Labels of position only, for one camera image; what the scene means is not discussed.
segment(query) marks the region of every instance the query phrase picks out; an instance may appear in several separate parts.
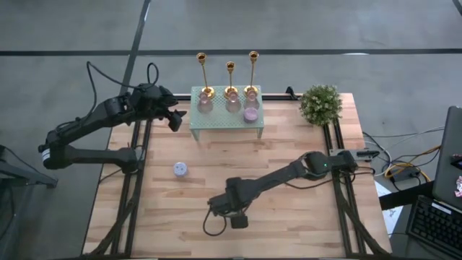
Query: potted plant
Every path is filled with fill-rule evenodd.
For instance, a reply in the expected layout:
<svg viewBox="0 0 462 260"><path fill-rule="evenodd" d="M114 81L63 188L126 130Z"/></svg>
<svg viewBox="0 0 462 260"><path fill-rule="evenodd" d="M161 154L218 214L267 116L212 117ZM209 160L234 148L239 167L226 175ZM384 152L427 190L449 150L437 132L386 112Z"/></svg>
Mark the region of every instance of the potted plant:
<svg viewBox="0 0 462 260"><path fill-rule="evenodd" d="M300 100L300 112L308 123L324 126L341 118L341 99L336 86L314 85Z"/></svg>

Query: wooden table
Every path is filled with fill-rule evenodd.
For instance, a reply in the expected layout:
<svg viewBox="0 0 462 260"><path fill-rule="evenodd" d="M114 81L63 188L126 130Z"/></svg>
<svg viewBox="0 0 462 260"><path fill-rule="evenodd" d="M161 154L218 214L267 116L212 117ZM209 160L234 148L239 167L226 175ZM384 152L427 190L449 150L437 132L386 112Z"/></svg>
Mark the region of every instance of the wooden table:
<svg viewBox="0 0 462 260"><path fill-rule="evenodd" d="M345 147L363 148L353 96L342 94L341 97L344 109L340 123ZM188 129L188 115L176 133L168 128L167 121L155 121L149 140L132 256L344 256L331 183L302 191L280 185L252 203L247 211L248 228L233 230L228 225L218 237L210 237L202 231L208 210L206 202L225 191L227 178L257 178L284 167L304 152L326 151L322 128L308 124L300 116L299 105L297 101L265 101L262 139L256 138L254 130L202 131L200 142L196 142ZM188 110L189 102L181 102L177 109ZM126 147L131 135L131 127L115 127L109 148ZM187 177L174 176L176 162L189 166ZM106 165L102 177L116 169L114 165ZM115 222L122 183L123 175L118 174L100 184L84 253L94 249ZM317 182L303 179L292 183L311 186ZM377 242L391 251L372 176L357 175L354 191L361 221ZM222 227L221 217L211 216L207 221L210 233ZM349 233L356 251L351 223Z"/></svg>

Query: gray floor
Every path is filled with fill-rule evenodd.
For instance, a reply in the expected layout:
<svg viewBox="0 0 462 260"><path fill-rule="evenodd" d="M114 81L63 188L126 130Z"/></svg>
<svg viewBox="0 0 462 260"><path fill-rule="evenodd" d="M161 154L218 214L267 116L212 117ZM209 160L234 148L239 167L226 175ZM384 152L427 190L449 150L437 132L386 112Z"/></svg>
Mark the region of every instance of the gray floor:
<svg viewBox="0 0 462 260"><path fill-rule="evenodd" d="M0 51L128 50L142 3L0 1ZM461 24L451 0L153 1L140 49L460 48ZM90 108L86 60L122 79L128 57L0 57L0 142L59 178L56 189L35 187L18 259L77 256L82 248L101 166L45 170L37 146L55 125ZM146 81L150 61L160 67L159 83L173 92L202 85L193 56L138 57L132 84ZM247 84L246 56L210 56L209 83L227 81L226 61L237 64L235 84ZM255 81L265 92L282 92L289 85L297 92L314 84L338 85L340 92L354 94L364 131L402 134L442 126L448 106L460 105L460 64L461 55L261 56ZM96 78L99 101L118 93L119 86ZM109 133L97 131L75 146L104 149ZM428 134L390 152L394 157L419 153L440 140L441 133ZM379 140L384 147L394 141ZM435 176L434 163L422 170ZM395 239L395 252L406 253Z"/></svg>

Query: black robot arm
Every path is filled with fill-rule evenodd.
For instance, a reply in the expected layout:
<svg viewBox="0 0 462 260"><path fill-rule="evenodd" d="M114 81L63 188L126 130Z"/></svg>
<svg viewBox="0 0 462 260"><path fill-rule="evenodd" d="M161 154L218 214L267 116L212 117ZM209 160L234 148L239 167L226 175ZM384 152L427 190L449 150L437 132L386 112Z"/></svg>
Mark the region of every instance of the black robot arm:
<svg viewBox="0 0 462 260"><path fill-rule="evenodd" d="M215 216L230 217L232 228L246 228L248 221L245 209L261 192L295 178L315 181L324 178L331 170L354 172L356 169L357 164L349 151L329 157L322 152L308 152L288 166L256 180L228 178L225 193L211 198L208 204Z"/></svg>
<svg viewBox="0 0 462 260"><path fill-rule="evenodd" d="M103 127L112 127L131 122L167 118L168 126L177 131L185 111L170 111L177 105L173 94L162 86L141 84L133 93L125 93L100 103L88 116L76 118L61 128L48 132L45 144L38 147L42 153L43 165L47 169L61 169L73 163L113 163L124 173L137 169L138 157L135 150L121 148L117 151L94 151L75 149L69 144Z"/></svg>

